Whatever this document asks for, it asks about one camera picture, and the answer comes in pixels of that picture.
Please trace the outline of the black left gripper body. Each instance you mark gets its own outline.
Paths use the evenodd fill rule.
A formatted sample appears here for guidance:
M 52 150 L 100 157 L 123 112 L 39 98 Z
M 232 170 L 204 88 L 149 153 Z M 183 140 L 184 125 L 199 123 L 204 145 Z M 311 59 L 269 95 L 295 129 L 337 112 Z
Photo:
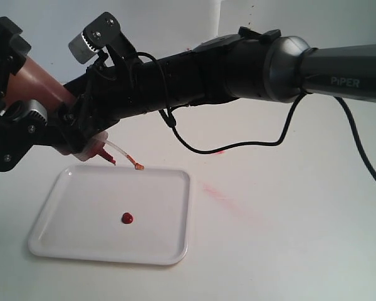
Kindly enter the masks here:
M 17 74 L 26 62 L 31 45 L 21 37 L 23 30 L 8 17 L 0 17 L 0 113 L 6 109 L 4 96 L 10 74 Z M 0 116 L 0 125 L 20 125 L 28 119 L 10 122 Z

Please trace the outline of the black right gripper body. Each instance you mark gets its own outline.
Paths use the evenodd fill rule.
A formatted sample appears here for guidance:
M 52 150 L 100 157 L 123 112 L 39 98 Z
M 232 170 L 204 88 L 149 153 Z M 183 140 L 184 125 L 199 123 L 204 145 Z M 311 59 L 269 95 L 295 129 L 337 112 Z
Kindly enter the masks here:
M 45 129 L 45 145 L 65 154 L 95 152 L 96 136 L 118 123 L 116 104 L 132 101 L 132 70 L 143 61 L 135 53 L 120 56 L 101 51 L 85 74 L 68 82 L 65 88 L 75 97 L 59 105 Z

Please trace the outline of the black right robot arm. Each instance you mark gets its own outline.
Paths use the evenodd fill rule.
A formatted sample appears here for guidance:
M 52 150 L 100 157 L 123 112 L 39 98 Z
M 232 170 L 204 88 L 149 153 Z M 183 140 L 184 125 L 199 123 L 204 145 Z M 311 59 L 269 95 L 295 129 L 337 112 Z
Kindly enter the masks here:
M 138 52 L 121 33 L 85 74 L 67 83 L 76 97 L 49 119 L 43 142 L 77 153 L 119 120 L 159 112 L 168 127 L 179 107 L 217 105 L 239 98 L 295 102 L 322 94 L 376 102 L 376 45 L 313 48 L 279 30 L 236 34 L 155 59 Z

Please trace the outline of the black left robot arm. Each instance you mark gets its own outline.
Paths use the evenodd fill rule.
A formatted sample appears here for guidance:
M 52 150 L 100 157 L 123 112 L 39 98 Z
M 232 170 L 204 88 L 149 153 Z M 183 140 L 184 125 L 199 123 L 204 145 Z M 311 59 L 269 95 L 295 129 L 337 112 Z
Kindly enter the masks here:
M 48 117 L 72 96 L 28 53 L 21 28 L 0 17 L 0 172 L 41 143 Z

